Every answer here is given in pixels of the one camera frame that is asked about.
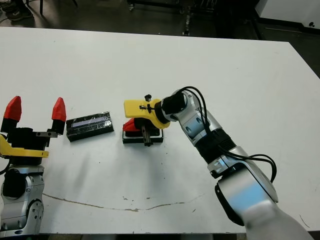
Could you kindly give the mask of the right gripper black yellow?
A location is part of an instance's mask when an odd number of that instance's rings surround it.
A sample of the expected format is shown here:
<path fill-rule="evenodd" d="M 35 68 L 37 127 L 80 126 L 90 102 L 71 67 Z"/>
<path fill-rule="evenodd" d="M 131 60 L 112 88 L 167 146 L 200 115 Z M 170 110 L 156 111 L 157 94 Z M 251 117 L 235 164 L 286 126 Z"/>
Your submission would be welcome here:
<path fill-rule="evenodd" d="M 144 100 L 125 100 L 124 113 L 128 119 L 124 124 L 125 144 L 150 147 L 163 142 L 164 129 L 170 126 L 170 121 L 164 117 L 160 99 L 152 99 L 148 94 Z"/>

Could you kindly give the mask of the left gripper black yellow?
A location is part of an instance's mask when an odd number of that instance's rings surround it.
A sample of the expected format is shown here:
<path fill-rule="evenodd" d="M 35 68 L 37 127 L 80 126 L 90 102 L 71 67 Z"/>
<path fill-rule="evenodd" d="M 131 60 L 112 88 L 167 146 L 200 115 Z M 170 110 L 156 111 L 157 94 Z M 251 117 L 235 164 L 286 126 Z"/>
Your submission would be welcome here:
<path fill-rule="evenodd" d="M 45 150 L 51 138 L 63 135 L 67 114 L 62 97 L 59 97 L 52 110 L 52 127 L 47 131 L 33 131 L 28 127 L 17 127 L 22 115 L 22 101 L 15 96 L 6 106 L 1 124 L 0 157 L 11 161 L 12 165 L 40 165 L 49 156 Z"/>

